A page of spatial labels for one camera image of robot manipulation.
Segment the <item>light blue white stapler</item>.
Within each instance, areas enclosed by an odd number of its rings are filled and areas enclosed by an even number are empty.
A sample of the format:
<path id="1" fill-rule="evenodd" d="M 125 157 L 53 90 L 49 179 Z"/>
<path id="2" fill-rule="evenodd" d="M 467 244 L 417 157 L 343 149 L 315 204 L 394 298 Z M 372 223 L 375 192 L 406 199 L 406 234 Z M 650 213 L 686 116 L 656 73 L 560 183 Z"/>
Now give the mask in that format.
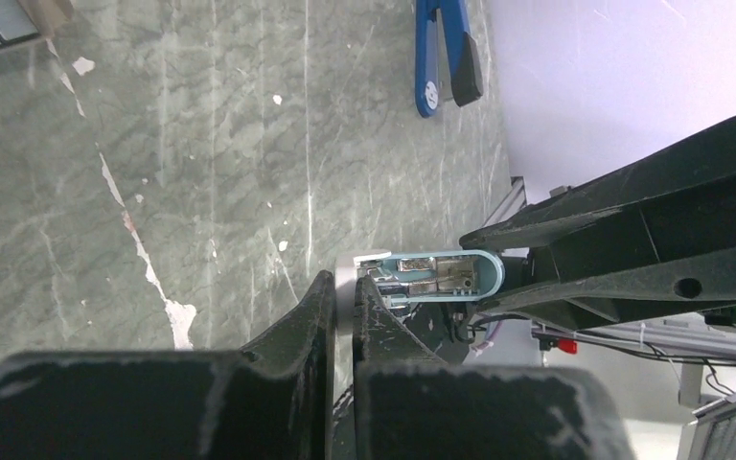
<path id="1" fill-rule="evenodd" d="M 357 281 L 369 277 L 384 306 L 400 318 L 423 303 L 478 302 L 496 294 L 505 268 L 496 254 L 478 249 L 402 253 L 369 249 L 336 259 L 334 285 L 340 334 L 353 330 Z"/>

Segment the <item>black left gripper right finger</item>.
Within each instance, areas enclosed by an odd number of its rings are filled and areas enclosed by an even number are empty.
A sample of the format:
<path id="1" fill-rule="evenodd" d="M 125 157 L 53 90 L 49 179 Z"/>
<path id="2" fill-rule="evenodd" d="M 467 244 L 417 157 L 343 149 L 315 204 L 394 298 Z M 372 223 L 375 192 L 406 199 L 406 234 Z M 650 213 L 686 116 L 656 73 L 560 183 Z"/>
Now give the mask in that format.
<path id="1" fill-rule="evenodd" d="M 356 284 L 360 459 L 631 459 L 615 403 L 575 368 L 448 364 Z"/>

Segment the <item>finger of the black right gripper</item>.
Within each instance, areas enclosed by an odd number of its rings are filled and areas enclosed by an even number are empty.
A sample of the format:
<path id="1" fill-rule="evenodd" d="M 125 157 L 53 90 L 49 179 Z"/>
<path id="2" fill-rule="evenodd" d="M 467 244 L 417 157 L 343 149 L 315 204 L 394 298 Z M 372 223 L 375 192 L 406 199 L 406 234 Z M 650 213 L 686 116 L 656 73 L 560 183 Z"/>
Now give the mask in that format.
<path id="1" fill-rule="evenodd" d="M 570 282 L 543 282 L 484 299 L 480 311 L 596 298 L 684 304 L 692 310 L 736 306 L 736 247 Z"/>
<path id="2" fill-rule="evenodd" d="M 512 217 L 462 236 L 464 249 L 502 251 L 548 245 L 630 206 L 736 177 L 736 116 L 628 166 L 528 205 Z"/>

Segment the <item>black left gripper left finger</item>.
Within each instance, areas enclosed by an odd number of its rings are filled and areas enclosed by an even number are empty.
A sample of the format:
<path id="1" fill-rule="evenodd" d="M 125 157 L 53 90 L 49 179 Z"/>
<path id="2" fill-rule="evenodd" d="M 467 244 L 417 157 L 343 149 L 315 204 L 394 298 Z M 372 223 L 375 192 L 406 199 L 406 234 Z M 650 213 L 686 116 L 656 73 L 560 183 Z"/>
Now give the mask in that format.
<path id="1" fill-rule="evenodd" d="M 327 459 L 334 276 L 238 350 L 0 362 L 0 459 Z"/>

